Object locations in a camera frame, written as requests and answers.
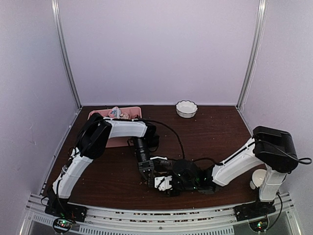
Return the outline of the white folded sock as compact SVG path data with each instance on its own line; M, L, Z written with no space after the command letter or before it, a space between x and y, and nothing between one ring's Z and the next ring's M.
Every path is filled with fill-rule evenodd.
M119 116L121 119L130 119L130 116L128 113L121 113Z

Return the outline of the white paper cup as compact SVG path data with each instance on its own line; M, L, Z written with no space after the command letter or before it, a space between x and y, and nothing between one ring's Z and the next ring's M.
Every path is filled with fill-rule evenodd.
M250 188L255 190L261 186L264 181L266 175L266 170L264 169L257 169L253 172L251 180L250 180Z

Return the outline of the right aluminium corner post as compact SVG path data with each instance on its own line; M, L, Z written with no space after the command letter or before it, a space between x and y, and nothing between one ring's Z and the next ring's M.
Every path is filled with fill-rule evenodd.
M264 30L264 23L265 23L265 17L266 17L266 8L267 8L268 1L267 0L259 0L259 5L258 5L258 12L257 12L257 18L256 18L256 24L255 24L255 30L254 30L254 36L252 40L252 46L251 46L251 51L250 51L250 56L245 72L245 77L242 85L242 89L240 92L240 96L237 102L237 109L241 110L244 102L246 95L249 90L249 85L252 80L252 75L256 63L256 58L257 54L260 48L261 44L261 39L263 35L263 30Z

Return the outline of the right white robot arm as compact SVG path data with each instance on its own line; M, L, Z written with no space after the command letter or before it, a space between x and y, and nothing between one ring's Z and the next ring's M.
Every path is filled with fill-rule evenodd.
M289 132L265 126L253 129L252 137L234 154L206 170L193 161L178 160L172 167L172 190L196 190L213 194L250 169L265 165L265 179L259 187L259 199L251 204L251 212L261 216L269 209L286 175L299 164L312 164L311 158L298 158Z

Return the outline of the left aluminium corner post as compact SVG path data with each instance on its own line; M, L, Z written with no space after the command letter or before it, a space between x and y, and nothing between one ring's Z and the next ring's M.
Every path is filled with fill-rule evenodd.
M76 107L78 109L81 109L82 104L81 104L78 91L74 82L73 73L71 70L70 61L69 61L69 57L67 53L67 47L66 47L66 42L65 42L63 27L62 27L61 13L60 13L60 8L59 8L59 1L52 0L51 6L52 6L53 18L54 18L55 25L56 25L58 41L59 41L59 46L60 46L61 55L62 55L62 61L63 61L63 65L64 65L65 72L66 72L66 77L67 77L69 87L70 87L72 96L74 98Z

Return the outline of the aluminium front rail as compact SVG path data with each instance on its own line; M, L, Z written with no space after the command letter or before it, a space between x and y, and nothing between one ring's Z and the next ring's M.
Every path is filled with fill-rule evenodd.
M54 216L45 213L41 196L31 194L18 235L57 235ZM239 204L186 210L123 210L85 206L84 222L76 222L66 235L303 235L288 193L281 195L283 209L266 233L253 231L254 221L238 221L234 207Z

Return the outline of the pink white rolled sock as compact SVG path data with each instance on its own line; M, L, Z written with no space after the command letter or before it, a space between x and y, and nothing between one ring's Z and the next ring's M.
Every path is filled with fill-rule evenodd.
M117 107L117 106L113 107L109 111L109 114L108 114L108 116L110 118L120 118L120 115L121 115L121 111L120 111L119 107Z

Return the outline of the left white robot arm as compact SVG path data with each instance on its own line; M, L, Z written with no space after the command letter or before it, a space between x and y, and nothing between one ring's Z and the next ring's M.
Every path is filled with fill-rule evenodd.
M70 206L68 200L84 170L104 154L109 139L132 138L134 147L139 153L138 166L148 164L143 170L152 171L154 165L150 160L150 148L158 146L155 126L157 123L158 121L153 119L121 119L103 117L99 113L92 114L77 135L68 162L47 190L48 202L45 213L75 218L81 211L86 212L85 207Z

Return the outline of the brown argyle patterned sock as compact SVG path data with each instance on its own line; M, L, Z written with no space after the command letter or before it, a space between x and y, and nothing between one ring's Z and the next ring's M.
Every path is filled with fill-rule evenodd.
M154 172L152 173L152 178L155 177L169 177L173 175L173 171L172 170L167 170L167 171L156 171L154 170Z

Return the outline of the aluminium corner post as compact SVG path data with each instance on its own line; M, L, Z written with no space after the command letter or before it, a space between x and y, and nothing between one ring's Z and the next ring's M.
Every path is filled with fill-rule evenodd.
M63 27L62 27L61 13L60 13L60 8L59 8L59 1L52 0L51 6L52 6L53 18L54 18L55 25L56 25L58 41L59 41L59 46L60 46L61 55L62 55L62 61L63 61L63 65L64 65L65 72L66 72L66 77L67 77L69 87L70 87L72 96L74 98L76 107L78 109L81 109L82 104L81 104L78 91L74 82L73 73L71 70L70 61L69 61L69 57L67 53L67 47L66 47L66 42L65 42Z
M257 54L260 48L261 44L261 39L263 35L263 30L264 30L264 23L265 23L265 17L266 17L266 8L267 8L268 1L267 0L259 0L259 5L258 5L258 12L257 12L257 18L256 18L256 24L255 24L255 30L254 30L254 36L252 40L252 46L251 46L251 51L250 51L250 56L245 72L245 77L242 85L242 89L240 92L240 96L237 102L237 109L241 110L244 102L246 95L249 90L249 85L252 80L252 75L256 63L256 58Z

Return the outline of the pink divided storage box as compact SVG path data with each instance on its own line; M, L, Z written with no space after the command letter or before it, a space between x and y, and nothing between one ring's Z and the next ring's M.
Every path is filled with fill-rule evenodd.
M142 117L140 107L133 106L119 109L121 113L128 113L130 119L110 118L108 114L111 109L94 110L89 113L88 119L94 113L98 113L112 126L106 148L127 146L128 138L143 137L147 131L147 127L143 122L131 122L132 119Z

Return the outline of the white scalloped ceramic bowl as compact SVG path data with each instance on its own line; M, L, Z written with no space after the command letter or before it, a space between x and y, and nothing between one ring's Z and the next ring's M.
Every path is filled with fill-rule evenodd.
M198 106L189 100L182 100L176 104L176 112L181 118L193 118L198 111Z

